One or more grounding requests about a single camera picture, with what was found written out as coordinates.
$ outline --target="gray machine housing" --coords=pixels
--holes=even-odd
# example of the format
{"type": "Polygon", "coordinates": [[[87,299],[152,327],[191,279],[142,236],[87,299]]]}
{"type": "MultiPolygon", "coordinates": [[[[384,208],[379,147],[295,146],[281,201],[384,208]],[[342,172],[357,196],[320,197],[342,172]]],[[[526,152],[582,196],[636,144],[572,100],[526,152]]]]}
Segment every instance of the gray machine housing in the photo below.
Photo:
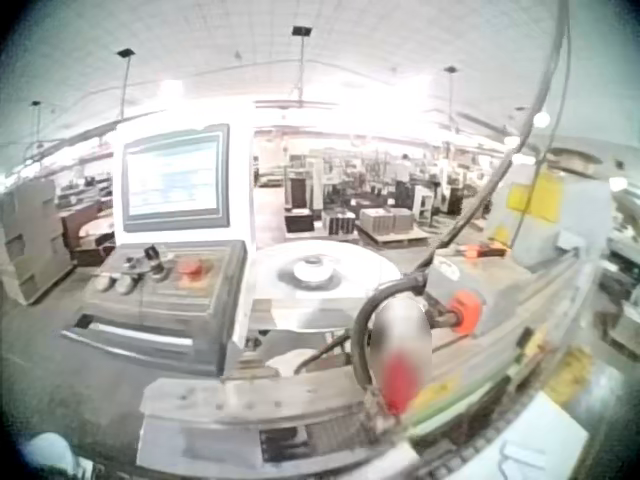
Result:
{"type": "Polygon", "coordinates": [[[530,283],[531,277],[531,272],[509,258],[473,260],[436,256],[429,270],[426,290],[444,305],[449,305],[459,291],[476,294],[483,303],[473,332],[473,336],[478,337],[515,315],[519,293],[530,283]]]}
{"type": "Polygon", "coordinates": [[[166,269],[159,281],[149,273],[126,272],[131,258],[144,271],[147,246],[123,245],[114,251],[87,286],[78,322],[63,335],[157,368],[222,375],[247,260],[244,242],[158,244],[166,269]],[[202,262],[201,281],[185,282],[176,270],[181,257],[202,262]],[[127,276],[136,277],[135,286],[123,294],[117,283],[127,276]],[[103,291],[109,277],[113,285],[103,291]]]}

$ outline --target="factory floor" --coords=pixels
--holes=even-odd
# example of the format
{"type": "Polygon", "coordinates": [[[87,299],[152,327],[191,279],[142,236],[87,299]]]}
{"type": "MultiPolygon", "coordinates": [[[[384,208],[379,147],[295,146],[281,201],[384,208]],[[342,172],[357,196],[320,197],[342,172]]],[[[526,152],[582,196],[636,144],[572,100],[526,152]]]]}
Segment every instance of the factory floor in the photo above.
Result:
{"type": "MultiPolygon", "coordinates": [[[[281,243],[282,190],[257,189],[255,196],[258,248],[281,243]]],[[[408,271],[423,252],[418,247],[381,253],[408,271]]],[[[20,438],[53,431],[80,455],[134,464],[144,388],[159,377],[180,375],[125,364],[59,336],[74,321],[90,276],[90,270],[77,269],[32,307],[2,303],[2,407],[20,438]]],[[[592,314],[603,308],[606,297],[597,292],[574,340],[581,361],[566,378],[560,376],[568,393],[557,393],[590,434],[580,478],[618,478],[635,457],[640,434],[640,371],[595,335],[592,314]]]]}

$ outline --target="cable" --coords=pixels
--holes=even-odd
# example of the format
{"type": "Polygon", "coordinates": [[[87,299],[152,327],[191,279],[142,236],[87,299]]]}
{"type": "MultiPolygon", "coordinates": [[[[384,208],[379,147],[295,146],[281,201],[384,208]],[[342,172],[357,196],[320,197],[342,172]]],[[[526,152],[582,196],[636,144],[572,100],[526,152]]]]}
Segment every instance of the cable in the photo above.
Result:
{"type": "Polygon", "coordinates": [[[460,232],[467,226],[467,224],[473,219],[475,214],[482,208],[484,203],[493,194],[498,184],[502,181],[504,176],[509,171],[512,164],[512,158],[515,153],[522,150],[526,145],[531,131],[533,129],[533,117],[539,112],[546,101],[547,95],[551,88],[551,82],[558,68],[560,60],[560,53],[562,51],[562,43],[565,33],[567,32],[567,22],[569,18],[569,5],[568,0],[559,0],[558,2],[558,15],[556,19],[555,36],[552,42],[551,52],[549,54],[549,60],[547,62],[547,68],[544,71],[540,88],[536,93],[536,97],[531,105],[527,117],[524,121],[520,136],[520,142],[515,150],[508,150],[502,162],[498,165],[493,175],[489,178],[482,190],[478,193],[475,201],[469,205],[467,209],[460,215],[451,228],[445,232],[441,238],[434,242],[433,246],[429,247],[427,256],[420,262],[414,269],[414,273],[410,276],[404,277],[395,282],[388,283],[376,290],[374,294],[367,299],[362,305],[360,311],[356,315],[351,330],[351,358],[353,362],[353,373],[356,377],[358,384],[366,389],[372,384],[371,372],[369,371],[369,365],[366,354],[366,338],[369,330],[369,322],[373,317],[373,314],[387,299],[404,292],[415,292],[418,289],[424,290],[426,286],[426,269],[433,262],[433,257],[438,248],[448,247],[453,240],[460,234],[460,232]]]}
{"type": "Polygon", "coordinates": [[[518,143],[518,146],[513,150],[507,150],[504,158],[502,159],[502,162],[500,162],[500,164],[496,167],[493,175],[489,177],[489,180],[482,187],[482,190],[480,190],[480,192],[474,199],[474,202],[469,204],[468,208],[466,208],[462,212],[462,214],[456,219],[455,223],[451,226],[451,228],[449,228],[447,232],[445,232],[436,242],[432,243],[432,246],[430,246],[427,250],[426,257],[415,267],[414,271],[424,270],[429,267],[433,262],[433,257],[435,256],[436,250],[439,248],[446,248],[451,245],[451,243],[457,238],[460,232],[475,217],[476,213],[480,211],[484,203],[491,197],[495,189],[498,187],[498,184],[505,177],[505,175],[509,171],[509,168],[511,168],[513,155],[519,153],[526,145],[533,129],[533,117],[544,107],[544,103],[551,88],[553,76],[556,69],[558,68],[560,52],[562,50],[562,43],[565,32],[567,31],[566,25],[568,22],[568,18],[569,2],[568,0],[559,0],[556,31],[553,43],[551,45],[551,52],[549,54],[547,68],[542,75],[540,88],[536,93],[536,97],[531,104],[531,108],[529,109],[527,117],[525,118],[524,124],[522,126],[523,133],[520,135],[520,142],[518,143]]]}
{"type": "Polygon", "coordinates": [[[567,46],[566,46],[567,67],[564,74],[564,83],[562,85],[562,94],[560,96],[560,106],[558,107],[558,114],[556,117],[556,121],[553,124],[553,128],[549,133],[549,141],[547,142],[547,146],[545,147],[538,161],[536,162],[536,168],[533,172],[533,181],[531,182],[531,188],[529,189],[529,193],[527,194],[527,200],[525,201],[524,209],[520,214],[518,225],[516,226],[516,229],[513,232],[513,238],[511,239],[509,248],[513,248],[513,246],[516,243],[516,239],[520,234],[520,230],[522,229],[522,224],[524,223],[526,213],[529,211],[529,208],[531,207],[531,202],[533,201],[533,191],[535,189],[538,176],[540,175],[540,172],[542,171],[542,167],[544,166],[544,164],[547,163],[547,155],[549,154],[549,150],[551,149],[551,146],[553,145],[553,142],[556,139],[556,133],[558,131],[558,127],[560,126],[560,120],[562,119],[562,114],[564,113],[564,105],[565,105],[565,101],[567,100],[567,91],[569,89],[569,78],[571,77],[571,21],[568,15],[567,15],[566,35],[567,35],[567,46]]]}
{"type": "Polygon", "coordinates": [[[362,388],[371,385],[372,381],[366,353],[367,334],[371,317],[373,317],[378,307],[389,298],[400,293],[424,289],[425,283],[426,280],[422,273],[412,274],[400,280],[387,283],[379,287],[360,308],[351,329],[351,360],[353,362],[353,373],[362,388]]]}
{"type": "Polygon", "coordinates": [[[347,341],[350,338],[351,338],[351,335],[349,334],[349,332],[344,332],[343,334],[338,335],[336,338],[331,340],[329,343],[327,343],[324,347],[322,347],[320,350],[315,352],[313,355],[310,355],[309,357],[305,358],[302,362],[300,362],[300,364],[296,367],[293,373],[295,375],[298,375],[300,372],[302,372],[302,370],[307,368],[312,363],[320,360],[327,353],[347,343],[347,341]]]}

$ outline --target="ceiling light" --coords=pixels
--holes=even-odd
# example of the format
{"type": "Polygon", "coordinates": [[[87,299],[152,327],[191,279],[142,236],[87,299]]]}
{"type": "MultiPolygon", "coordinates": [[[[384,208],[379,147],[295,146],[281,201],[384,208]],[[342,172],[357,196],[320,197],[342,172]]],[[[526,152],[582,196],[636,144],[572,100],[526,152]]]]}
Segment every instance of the ceiling light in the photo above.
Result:
{"type": "Polygon", "coordinates": [[[533,117],[533,126],[536,128],[545,128],[549,123],[551,123],[551,116],[545,111],[538,112],[533,117]]]}
{"type": "Polygon", "coordinates": [[[523,155],[522,153],[516,153],[511,160],[515,165],[533,165],[536,163],[535,157],[523,155]]]}
{"type": "Polygon", "coordinates": [[[611,177],[609,179],[609,187],[611,187],[612,192],[619,192],[627,188],[627,179],[624,177],[611,177]]]}
{"type": "Polygon", "coordinates": [[[504,137],[504,144],[509,148],[516,148],[520,143],[520,137],[517,135],[509,135],[504,137]]]}

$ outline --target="industrial machine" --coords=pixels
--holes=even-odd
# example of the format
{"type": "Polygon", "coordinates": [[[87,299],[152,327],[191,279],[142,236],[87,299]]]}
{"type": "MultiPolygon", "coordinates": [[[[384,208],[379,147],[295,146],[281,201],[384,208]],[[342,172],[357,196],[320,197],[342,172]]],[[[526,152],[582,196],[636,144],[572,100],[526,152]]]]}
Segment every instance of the industrial machine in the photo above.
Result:
{"type": "Polygon", "coordinates": [[[117,248],[87,286],[65,337],[155,368],[211,376],[239,356],[243,281],[255,248],[252,129],[241,117],[209,118],[204,128],[183,122],[176,129],[161,115],[118,131],[117,248]]]}
{"type": "MultiPolygon", "coordinates": [[[[567,18],[561,1],[550,67],[520,148],[544,104],[567,18]]],[[[375,252],[330,241],[278,245],[245,260],[251,227],[237,228],[251,219],[249,136],[243,150],[242,129],[230,123],[123,142],[118,248],[87,287],[88,320],[65,332],[155,366],[175,366],[180,355],[180,370],[202,377],[162,378],[145,389],[137,463],[180,477],[339,477],[410,439],[426,453],[402,468],[420,468],[422,478],[460,468],[491,441],[488,427],[506,423],[505,405],[562,350],[608,235],[606,184],[553,170],[507,177],[515,153],[508,151],[409,274],[375,252]],[[171,152],[179,161],[149,173],[146,155],[156,163],[171,152]],[[185,170],[191,181],[215,181],[202,197],[167,197],[185,170]],[[494,192],[488,238],[455,245],[494,192]],[[577,203],[590,212],[579,224],[570,215],[577,203]],[[130,333],[149,326],[155,331],[144,337],[130,333]],[[127,335],[136,346],[159,342],[167,328],[170,347],[111,347],[127,335]],[[233,364],[231,350],[242,353],[233,364]]]]}

